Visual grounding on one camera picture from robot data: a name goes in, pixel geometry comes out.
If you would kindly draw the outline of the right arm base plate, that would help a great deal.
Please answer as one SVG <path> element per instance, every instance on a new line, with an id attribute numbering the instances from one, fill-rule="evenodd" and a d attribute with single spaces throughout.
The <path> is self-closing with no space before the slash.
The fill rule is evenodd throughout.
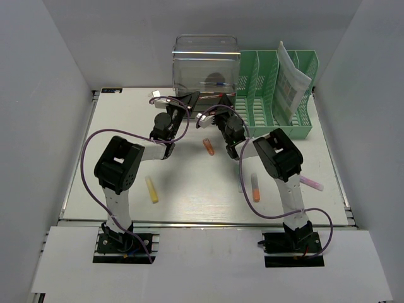
<path id="1" fill-rule="evenodd" d="M 267 232 L 258 241 L 258 247 L 263 248 L 266 268 L 319 268 L 324 267 L 321 241 L 317 232 L 303 242 L 298 248 L 293 248 L 287 241 L 286 234 Z"/>

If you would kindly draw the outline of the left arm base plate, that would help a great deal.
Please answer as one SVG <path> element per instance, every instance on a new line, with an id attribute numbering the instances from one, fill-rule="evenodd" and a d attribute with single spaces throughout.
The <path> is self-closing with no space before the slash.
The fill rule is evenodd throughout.
<path id="1" fill-rule="evenodd" d="M 138 234 L 151 257 L 137 238 L 129 238 L 121 244 L 98 231 L 92 262 L 95 264 L 152 264 L 157 256 L 160 234 Z"/>

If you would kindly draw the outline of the mesh document pouch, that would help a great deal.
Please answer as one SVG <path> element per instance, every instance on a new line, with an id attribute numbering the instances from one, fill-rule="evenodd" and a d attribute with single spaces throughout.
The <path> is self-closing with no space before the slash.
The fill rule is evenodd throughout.
<path id="1" fill-rule="evenodd" d="M 309 88 L 311 78 L 295 67 L 282 41 L 276 54 L 279 67 L 273 96 L 273 114 L 279 125 L 288 126 Z"/>

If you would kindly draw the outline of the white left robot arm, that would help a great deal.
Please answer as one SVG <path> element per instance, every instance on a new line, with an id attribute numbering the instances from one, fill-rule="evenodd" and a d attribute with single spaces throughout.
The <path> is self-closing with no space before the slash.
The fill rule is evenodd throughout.
<path id="1" fill-rule="evenodd" d="M 133 223 L 129 214 L 129 188 L 133 185 L 142 161 L 165 160 L 175 147 L 175 138 L 184 118 L 189 119 L 200 92 L 180 97 L 153 97 L 149 101 L 164 111 L 154 118 L 150 136 L 139 143 L 113 136 L 95 165 L 94 175 L 105 194 L 108 219 L 102 225 L 112 245 L 120 252 L 133 246 Z"/>

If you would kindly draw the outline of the clear drawer storage box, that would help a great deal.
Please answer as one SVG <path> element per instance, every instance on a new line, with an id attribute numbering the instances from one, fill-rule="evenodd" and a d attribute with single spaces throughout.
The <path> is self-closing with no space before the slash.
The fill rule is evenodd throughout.
<path id="1" fill-rule="evenodd" d="M 175 95 L 200 91 L 200 95 L 236 93 L 241 52 L 237 38 L 225 34 L 183 34 L 172 49 L 172 82 Z M 233 83 L 233 86 L 204 86 L 200 81 Z M 199 100 L 191 117 L 196 117 L 219 100 Z"/>

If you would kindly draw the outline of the red pen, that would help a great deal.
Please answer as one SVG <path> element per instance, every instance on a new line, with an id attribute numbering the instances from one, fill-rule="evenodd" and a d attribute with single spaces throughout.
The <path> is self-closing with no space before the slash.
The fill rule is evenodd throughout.
<path id="1" fill-rule="evenodd" d="M 200 95 L 198 97 L 198 100 L 213 100 L 213 99 L 220 100 L 224 96 L 226 96 L 228 99 L 231 99 L 232 97 L 236 97 L 236 93 L 205 94 Z"/>

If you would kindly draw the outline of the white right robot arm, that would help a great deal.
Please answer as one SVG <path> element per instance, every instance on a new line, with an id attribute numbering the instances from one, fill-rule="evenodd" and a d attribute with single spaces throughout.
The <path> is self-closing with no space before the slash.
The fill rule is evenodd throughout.
<path id="1" fill-rule="evenodd" d="M 286 246 L 294 252 L 307 246 L 313 233 L 312 223 L 304 211 L 300 190 L 300 172 L 303 156 L 285 132 L 277 128 L 265 136 L 247 139 L 244 121 L 237 116 L 232 102 L 225 94 L 220 95 L 207 115 L 199 118 L 198 126 L 216 125 L 226 144 L 230 158 L 241 161 L 241 156 L 261 160 L 265 171 L 278 187 L 283 213 Z"/>

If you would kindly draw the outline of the blue pen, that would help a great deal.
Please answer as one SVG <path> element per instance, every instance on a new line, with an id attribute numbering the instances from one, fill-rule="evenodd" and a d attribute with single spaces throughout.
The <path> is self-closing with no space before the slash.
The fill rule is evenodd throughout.
<path id="1" fill-rule="evenodd" d="M 226 83 L 226 82 L 212 82 L 212 81 L 200 81 L 200 85 L 204 86 L 233 86 L 233 83 Z"/>

